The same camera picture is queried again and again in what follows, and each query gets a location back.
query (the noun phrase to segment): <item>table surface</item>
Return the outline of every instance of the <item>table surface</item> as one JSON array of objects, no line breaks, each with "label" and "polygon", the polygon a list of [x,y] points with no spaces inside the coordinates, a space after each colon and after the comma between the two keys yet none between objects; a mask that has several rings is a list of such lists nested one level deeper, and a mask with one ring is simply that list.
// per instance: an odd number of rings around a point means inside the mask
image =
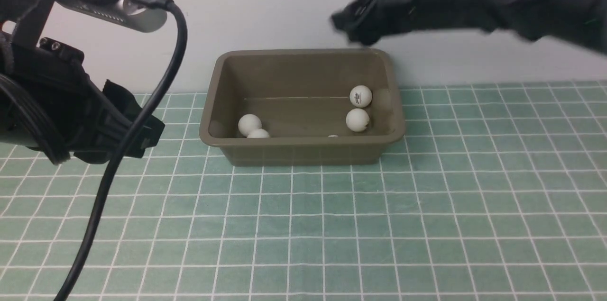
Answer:
[{"label": "table surface", "polygon": [[[381,162],[264,169],[199,140],[205,94],[169,95],[72,299],[607,300],[604,82],[401,95]],[[103,169],[0,145],[0,301],[52,299]]]}]

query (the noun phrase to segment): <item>green grid mat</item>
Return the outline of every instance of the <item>green grid mat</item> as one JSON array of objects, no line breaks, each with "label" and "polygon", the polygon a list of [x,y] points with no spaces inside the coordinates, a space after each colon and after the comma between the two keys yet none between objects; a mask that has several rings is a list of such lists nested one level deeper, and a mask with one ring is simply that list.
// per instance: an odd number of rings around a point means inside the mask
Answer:
[{"label": "green grid mat", "polygon": [[[607,301],[606,91],[405,89],[380,163],[264,169],[199,140],[205,94],[171,94],[72,299]],[[103,169],[0,145],[0,301],[52,299]]]}]

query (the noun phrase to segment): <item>black cable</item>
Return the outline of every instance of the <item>black cable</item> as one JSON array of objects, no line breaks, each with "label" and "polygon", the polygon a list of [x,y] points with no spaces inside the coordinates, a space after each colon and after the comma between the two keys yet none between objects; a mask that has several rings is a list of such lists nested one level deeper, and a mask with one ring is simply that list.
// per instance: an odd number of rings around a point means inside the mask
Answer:
[{"label": "black cable", "polygon": [[173,83],[173,80],[175,79],[175,76],[182,64],[182,60],[184,59],[186,45],[188,43],[188,26],[186,24],[184,14],[181,12],[179,7],[177,7],[172,0],[133,1],[136,3],[141,3],[146,7],[165,9],[175,17],[177,23],[177,42],[175,51],[173,52],[173,58],[171,58],[171,63],[169,64],[165,75],[154,90],[154,93],[152,93],[150,96],[150,100],[148,100],[135,121],[132,123],[108,162],[108,166],[106,167],[103,177],[101,178],[99,190],[97,191],[97,197],[95,198],[95,203],[93,204],[93,210],[91,211],[91,217],[89,218],[89,223],[87,225],[82,244],[80,245],[80,249],[78,249],[78,254],[76,254],[74,264],[72,265],[72,268],[70,269],[67,278],[65,279],[63,286],[61,286],[61,290],[59,290],[59,293],[55,297],[54,301],[65,301],[72,292],[72,289],[76,284],[76,280],[78,280],[80,272],[82,272],[82,269],[84,268],[86,258],[91,251],[91,247],[93,246],[93,240],[95,239],[95,233],[97,232],[97,228],[101,220],[103,207],[108,199],[110,186],[124,157],[124,154],[128,150],[130,143],[143,128],[147,119],[152,115],[154,110],[158,108],[162,98],[164,98],[167,90],[169,90],[169,87],[171,87],[171,84]]},{"label": "black cable", "polygon": [[55,165],[70,159],[65,140],[48,114],[26,89],[10,77],[0,73],[0,92],[4,93],[17,110],[15,116],[32,135],[38,147]]}]

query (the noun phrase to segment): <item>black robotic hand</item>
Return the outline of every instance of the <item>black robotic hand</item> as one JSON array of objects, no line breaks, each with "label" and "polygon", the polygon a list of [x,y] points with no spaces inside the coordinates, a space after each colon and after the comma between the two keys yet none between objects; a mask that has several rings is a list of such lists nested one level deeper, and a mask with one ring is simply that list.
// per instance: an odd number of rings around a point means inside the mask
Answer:
[{"label": "black robotic hand", "polygon": [[331,16],[350,42],[440,29],[497,29],[528,41],[553,36],[607,54],[607,0],[354,0]]}]

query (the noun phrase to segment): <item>white ball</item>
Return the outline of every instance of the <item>white ball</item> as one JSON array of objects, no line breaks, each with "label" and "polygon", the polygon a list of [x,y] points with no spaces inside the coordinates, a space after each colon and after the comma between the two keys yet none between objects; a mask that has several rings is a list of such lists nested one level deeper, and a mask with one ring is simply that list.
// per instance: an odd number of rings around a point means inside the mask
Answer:
[{"label": "white ball", "polygon": [[364,85],[359,85],[349,92],[349,101],[357,108],[365,108],[371,104],[373,93]]},{"label": "white ball", "polygon": [[364,109],[352,109],[345,117],[345,124],[353,132],[364,132],[369,124],[369,114]]},{"label": "white ball", "polygon": [[263,129],[253,130],[247,138],[249,139],[263,139],[265,137],[269,137],[269,133],[267,133]]},{"label": "white ball", "polygon": [[262,120],[252,114],[247,114],[240,118],[238,121],[238,130],[240,133],[246,137],[256,129],[262,128]]}]

